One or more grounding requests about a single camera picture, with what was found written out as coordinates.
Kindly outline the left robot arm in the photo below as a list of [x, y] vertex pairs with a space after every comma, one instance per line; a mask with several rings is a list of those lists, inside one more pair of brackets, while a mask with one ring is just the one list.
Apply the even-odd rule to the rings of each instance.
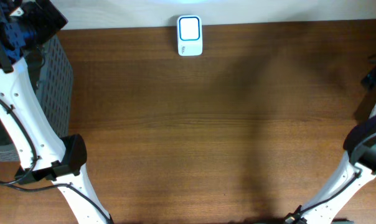
[[87, 174], [87, 149], [68, 134], [73, 71], [57, 38], [66, 18], [50, 1], [0, 1], [0, 161], [19, 168], [3, 186], [43, 179], [79, 223], [111, 223]]

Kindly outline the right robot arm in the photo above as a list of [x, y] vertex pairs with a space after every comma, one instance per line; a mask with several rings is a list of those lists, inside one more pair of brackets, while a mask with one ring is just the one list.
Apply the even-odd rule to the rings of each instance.
[[[368, 58], [376, 64], [376, 54]], [[368, 90], [376, 87], [376, 66], [361, 80]], [[367, 183], [376, 178], [376, 103], [369, 118], [354, 127], [343, 143], [338, 168], [326, 185], [305, 205], [283, 218], [284, 224], [351, 223], [335, 219], [344, 205]]]

